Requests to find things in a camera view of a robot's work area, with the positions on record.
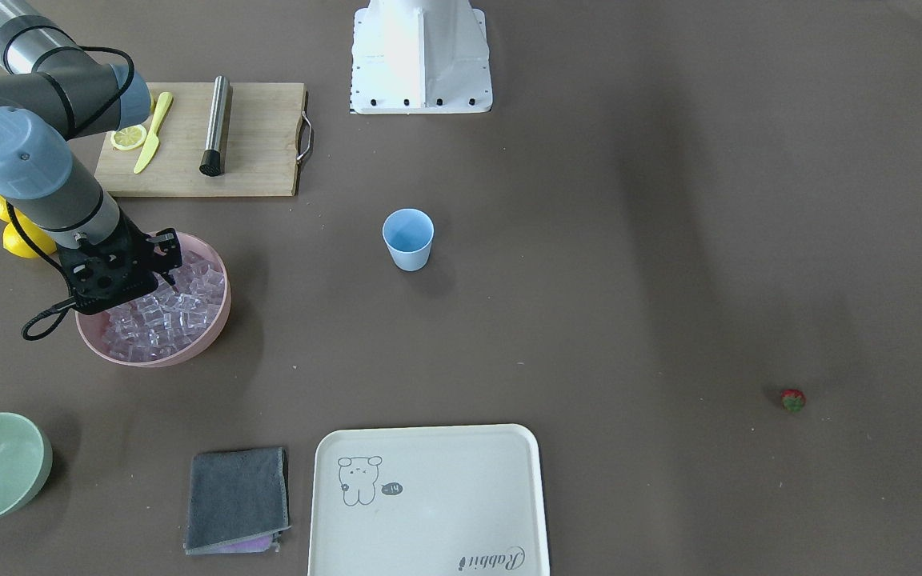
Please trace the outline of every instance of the red strawberry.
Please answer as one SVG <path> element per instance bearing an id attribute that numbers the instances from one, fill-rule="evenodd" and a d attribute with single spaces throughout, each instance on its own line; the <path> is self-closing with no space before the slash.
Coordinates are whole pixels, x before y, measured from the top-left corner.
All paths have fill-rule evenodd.
<path id="1" fill-rule="evenodd" d="M 798 412 L 806 405 L 805 394 L 798 390 L 785 390 L 782 393 L 782 405 L 789 412 Z"/>

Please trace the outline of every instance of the metal muddler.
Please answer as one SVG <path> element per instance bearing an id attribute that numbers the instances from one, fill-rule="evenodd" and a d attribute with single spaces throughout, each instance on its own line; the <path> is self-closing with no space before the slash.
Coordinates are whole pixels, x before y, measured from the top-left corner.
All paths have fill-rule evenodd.
<path id="1" fill-rule="evenodd" d="M 205 153 L 198 168 L 206 176 L 219 176 L 226 160 L 226 125 L 230 123 L 230 81 L 226 76 L 215 77 L 212 89 L 212 110 L 209 113 L 208 135 L 205 138 Z"/>

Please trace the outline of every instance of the pink bowl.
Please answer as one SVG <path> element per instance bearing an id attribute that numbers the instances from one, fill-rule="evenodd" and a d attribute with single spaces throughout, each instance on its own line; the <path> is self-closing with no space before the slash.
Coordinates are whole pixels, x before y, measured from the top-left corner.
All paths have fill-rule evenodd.
<path id="1" fill-rule="evenodd" d="M 198 253 L 202 258 L 219 266 L 219 272 L 223 273 L 223 276 L 226 276 L 226 265 L 223 265 L 222 258 L 219 257 L 219 254 L 213 250 L 211 246 L 202 242 L 201 239 L 190 236 L 190 234 L 184 234 L 183 232 L 177 232 L 176 237 L 180 241 L 180 249 Z M 84 343 L 87 344 L 89 349 L 94 350 L 95 354 L 105 358 L 107 361 L 114 364 L 138 368 L 162 368 L 163 366 L 172 366 L 174 364 L 189 361 L 191 358 L 198 356 L 203 350 L 207 349 L 209 344 L 215 342 L 216 337 L 219 336 L 219 332 L 221 332 L 223 326 L 226 325 L 226 319 L 230 317 L 230 301 L 230 278 L 226 277 L 226 291 L 223 292 L 219 316 L 216 317 L 215 322 L 206 328 L 205 332 L 202 333 L 201 336 L 198 336 L 198 339 L 194 340 L 186 349 L 150 362 L 125 362 L 109 356 L 109 346 L 102 340 L 102 337 L 106 334 L 106 328 L 109 326 L 109 313 L 107 313 L 107 311 L 92 314 L 92 316 L 77 314 L 77 331 L 80 332 L 80 337 L 84 339 Z"/>

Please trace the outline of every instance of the blue cup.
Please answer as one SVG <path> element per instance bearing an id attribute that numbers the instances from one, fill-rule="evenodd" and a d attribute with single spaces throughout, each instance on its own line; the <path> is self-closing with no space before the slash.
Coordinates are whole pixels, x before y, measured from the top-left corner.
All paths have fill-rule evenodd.
<path id="1" fill-rule="evenodd" d="M 383 223 L 383 241 L 394 264 L 405 272 L 415 272 L 428 262 L 432 233 L 432 219 L 415 208 L 399 209 Z"/>

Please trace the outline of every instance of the gray cloth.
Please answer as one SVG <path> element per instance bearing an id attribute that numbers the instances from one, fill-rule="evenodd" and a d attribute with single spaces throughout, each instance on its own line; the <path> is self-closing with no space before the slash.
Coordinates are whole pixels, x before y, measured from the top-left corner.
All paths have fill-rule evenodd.
<path id="1" fill-rule="evenodd" d="M 190 504 L 183 549 L 189 555 L 268 550 L 235 546 L 290 528 L 283 448 L 209 452 L 190 464 Z"/>

